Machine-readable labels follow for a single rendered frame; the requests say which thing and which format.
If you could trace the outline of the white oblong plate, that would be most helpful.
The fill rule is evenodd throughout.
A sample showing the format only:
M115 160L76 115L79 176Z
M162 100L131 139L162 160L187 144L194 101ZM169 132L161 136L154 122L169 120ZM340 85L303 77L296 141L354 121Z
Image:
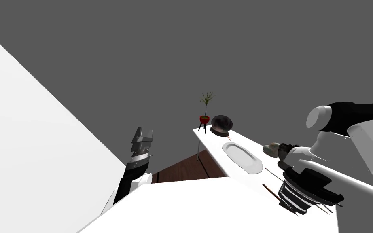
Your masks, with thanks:
M258 174L263 170L262 161L235 142L225 143L222 150L229 159L250 175Z

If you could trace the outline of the plant in red pot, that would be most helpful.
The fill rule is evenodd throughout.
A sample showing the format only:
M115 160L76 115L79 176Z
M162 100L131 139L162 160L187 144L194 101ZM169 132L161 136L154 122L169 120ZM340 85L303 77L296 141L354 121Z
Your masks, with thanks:
M206 94L202 94L202 98L200 99L200 102L204 103L205 104L205 112L204 112L204 115L201 115L199 117L199 121L200 121L200 126L198 128L198 131L203 128L204 129L204 133L207 132L207 124L210 120L210 117L207 116L207 109L208 109L208 103L215 97L213 92L207 92Z

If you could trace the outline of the dark round bowl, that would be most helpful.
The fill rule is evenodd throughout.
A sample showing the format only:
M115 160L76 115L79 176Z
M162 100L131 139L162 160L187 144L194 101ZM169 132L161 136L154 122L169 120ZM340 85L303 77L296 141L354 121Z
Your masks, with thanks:
M232 120L224 115L215 116L211 120L210 131L220 137L228 137L229 131L233 128Z

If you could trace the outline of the white table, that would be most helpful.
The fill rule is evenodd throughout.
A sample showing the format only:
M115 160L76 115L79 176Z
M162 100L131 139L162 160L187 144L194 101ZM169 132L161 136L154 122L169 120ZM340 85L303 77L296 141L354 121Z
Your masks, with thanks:
M206 150L223 171L225 176L235 179L253 189L266 202L278 205L279 201L265 187L263 187L262 184L267 185L275 194L277 194L282 182L265 170L265 168L281 179L284 179L282 175L283 170L278 167L277 159L270 157L262 151L262 145L234 132L233 130L229 132L228 138L216 136L210 132L210 130L207 130L207 133L204 133L203 130L198 131L198 129L194 129L193 132L206 147ZM222 150L222 146L227 142L237 143L260 159L263 163L263 171L258 174L249 174L236 165Z

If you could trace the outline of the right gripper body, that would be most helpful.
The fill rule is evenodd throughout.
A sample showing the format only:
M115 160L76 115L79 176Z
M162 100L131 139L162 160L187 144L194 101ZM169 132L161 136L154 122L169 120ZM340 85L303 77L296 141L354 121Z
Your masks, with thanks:
M297 147L300 147L299 145L295 144L295 145L291 145L291 144L280 144L279 147L278 147L278 158L280 159L278 161L278 167L283 169L284 171L288 168L290 168L291 166L289 166L288 164L286 164L284 162L284 160L286 159L288 153L293 149L293 148L297 148Z

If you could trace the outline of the pale grey-green rounded object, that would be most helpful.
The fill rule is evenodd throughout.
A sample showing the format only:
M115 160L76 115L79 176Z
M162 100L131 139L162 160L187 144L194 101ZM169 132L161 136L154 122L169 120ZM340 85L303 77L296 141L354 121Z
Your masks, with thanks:
M263 146L263 152L273 158L278 158L279 143L270 143Z

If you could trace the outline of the thin brown stick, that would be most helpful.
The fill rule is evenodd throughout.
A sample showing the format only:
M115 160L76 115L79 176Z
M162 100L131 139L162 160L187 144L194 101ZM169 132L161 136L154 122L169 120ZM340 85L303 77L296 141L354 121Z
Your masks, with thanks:
M263 187L265 187L278 201L281 201L280 197L275 194L267 185L262 184Z

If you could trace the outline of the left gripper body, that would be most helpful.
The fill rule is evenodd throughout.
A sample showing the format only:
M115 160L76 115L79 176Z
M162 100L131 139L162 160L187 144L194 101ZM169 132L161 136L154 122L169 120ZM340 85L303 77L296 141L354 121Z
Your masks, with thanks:
M132 148L131 152L132 157L148 153L153 138L152 137L134 137L132 139Z

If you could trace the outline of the thin grey stick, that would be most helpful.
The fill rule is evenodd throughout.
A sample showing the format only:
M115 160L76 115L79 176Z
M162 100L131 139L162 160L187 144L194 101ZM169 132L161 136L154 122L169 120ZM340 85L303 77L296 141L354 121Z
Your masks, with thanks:
M275 175L273 172L271 172L270 170L268 170L267 168L264 168L265 170L267 170L269 173L271 173L273 176L275 176L277 179L279 179L281 182L283 182L284 180L281 179L280 177L278 177L277 175Z

